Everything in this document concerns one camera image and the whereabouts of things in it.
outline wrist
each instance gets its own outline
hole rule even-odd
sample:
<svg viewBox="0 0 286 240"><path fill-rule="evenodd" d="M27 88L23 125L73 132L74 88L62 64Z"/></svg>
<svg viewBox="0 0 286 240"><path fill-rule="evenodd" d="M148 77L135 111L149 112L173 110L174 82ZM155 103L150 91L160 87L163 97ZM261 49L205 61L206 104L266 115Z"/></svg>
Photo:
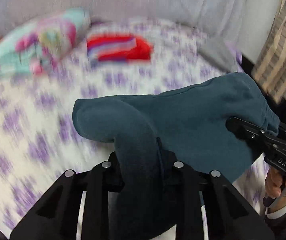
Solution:
<svg viewBox="0 0 286 240"><path fill-rule="evenodd" d="M280 196L277 204L274 207L268 209L268 213L274 213L285 206L286 206L286 196Z"/></svg>

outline floral pillow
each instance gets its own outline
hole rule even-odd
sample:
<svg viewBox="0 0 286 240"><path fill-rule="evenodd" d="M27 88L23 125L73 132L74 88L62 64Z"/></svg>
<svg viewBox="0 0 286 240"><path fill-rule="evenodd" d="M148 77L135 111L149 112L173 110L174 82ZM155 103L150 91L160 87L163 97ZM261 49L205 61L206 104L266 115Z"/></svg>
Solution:
<svg viewBox="0 0 286 240"><path fill-rule="evenodd" d="M0 42L0 77L52 71L85 35L90 21L82 9L70 9L16 28Z"/></svg>

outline folded fabric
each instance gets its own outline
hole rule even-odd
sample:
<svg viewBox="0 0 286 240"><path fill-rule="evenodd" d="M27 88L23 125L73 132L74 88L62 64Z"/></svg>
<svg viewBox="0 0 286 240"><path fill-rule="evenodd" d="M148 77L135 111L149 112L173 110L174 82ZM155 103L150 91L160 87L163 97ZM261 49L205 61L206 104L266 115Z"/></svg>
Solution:
<svg viewBox="0 0 286 240"><path fill-rule="evenodd" d="M0 77L52 71L89 26L85 11L70 9L16 28L0 42Z"/></svg>
<svg viewBox="0 0 286 240"><path fill-rule="evenodd" d="M89 61L150 60L153 46L133 34L107 33L87 40Z"/></svg>
<svg viewBox="0 0 286 240"><path fill-rule="evenodd" d="M197 52L211 65L226 73L237 72L238 64L242 63L242 53L218 36L208 39Z"/></svg>
<svg viewBox="0 0 286 240"><path fill-rule="evenodd" d="M112 209L115 239L151 239L176 222L173 203L162 188L157 137L180 161L201 172L219 170L230 182L252 164L260 153L252 152L226 129L230 116L278 133L277 115L244 73L157 96L119 95L75 102L76 131L85 138L115 144L125 182Z"/></svg>

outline human hand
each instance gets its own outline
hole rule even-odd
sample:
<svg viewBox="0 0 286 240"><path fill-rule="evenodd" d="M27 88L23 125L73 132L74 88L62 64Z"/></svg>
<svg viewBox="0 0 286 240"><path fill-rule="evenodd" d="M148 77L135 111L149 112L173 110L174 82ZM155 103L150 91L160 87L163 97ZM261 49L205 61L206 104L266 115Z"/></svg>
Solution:
<svg viewBox="0 0 286 240"><path fill-rule="evenodd" d="M268 170L265 179L265 190L267 195L273 199L279 197L281 195L280 187L282 183L283 183L283 177L281 173L277 169L271 167ZM284 206L286 206L286 196L282 196L278 201L277 205L275 205L273 208L270 209L270 212L275 212L283 208Z"/></svg>

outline striped fabric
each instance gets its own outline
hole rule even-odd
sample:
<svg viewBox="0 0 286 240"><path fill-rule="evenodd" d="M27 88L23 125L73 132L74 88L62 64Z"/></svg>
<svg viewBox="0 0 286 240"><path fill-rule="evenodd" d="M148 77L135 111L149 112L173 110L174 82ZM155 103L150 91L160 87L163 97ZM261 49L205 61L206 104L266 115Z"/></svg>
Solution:
<svg viewBox="0 0 286 240"><path fill-rule="evenodd" d="M281 101L286 93L286 0L281 0L252 77L276 103Z"/></svg>

